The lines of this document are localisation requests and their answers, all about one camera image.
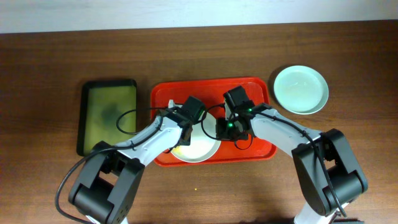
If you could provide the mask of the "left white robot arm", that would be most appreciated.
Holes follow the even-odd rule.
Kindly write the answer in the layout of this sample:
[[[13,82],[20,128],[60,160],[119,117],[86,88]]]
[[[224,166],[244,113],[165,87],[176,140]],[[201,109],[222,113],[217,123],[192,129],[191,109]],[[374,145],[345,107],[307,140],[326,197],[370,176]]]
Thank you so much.
[[[181,106],[159,108],[153,122],[131,139],[114,146],[99,142],[72,167],[82,169],[68,201],[87,223],[126,223],[146,166],[164,151],[188,145],[204,110],[205,105],[190,96]]]

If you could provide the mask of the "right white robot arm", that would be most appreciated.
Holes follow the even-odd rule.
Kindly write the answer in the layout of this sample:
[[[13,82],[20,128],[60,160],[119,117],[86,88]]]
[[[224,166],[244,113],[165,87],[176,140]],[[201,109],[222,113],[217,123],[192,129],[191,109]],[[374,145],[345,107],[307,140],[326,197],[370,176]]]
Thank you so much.
[[[217,122],[217,139],[262,139],[293,159],[305,198],[294,223],[333,223],[346,217],[344,208],[367,191],[368,180],[341,131],[306,128],[266,103],[254,104],[242,86],[223,98],[225,118]]]

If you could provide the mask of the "light green plate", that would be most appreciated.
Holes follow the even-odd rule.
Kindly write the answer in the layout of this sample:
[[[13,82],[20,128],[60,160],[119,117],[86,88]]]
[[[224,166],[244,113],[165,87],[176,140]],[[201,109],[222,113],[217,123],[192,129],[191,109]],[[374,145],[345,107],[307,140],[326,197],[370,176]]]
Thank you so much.
[[[319,112],[329,99],[329,87],[325,78],[315,69],[293,65],[282,69],[273,84],[277,102],[295,114]]]

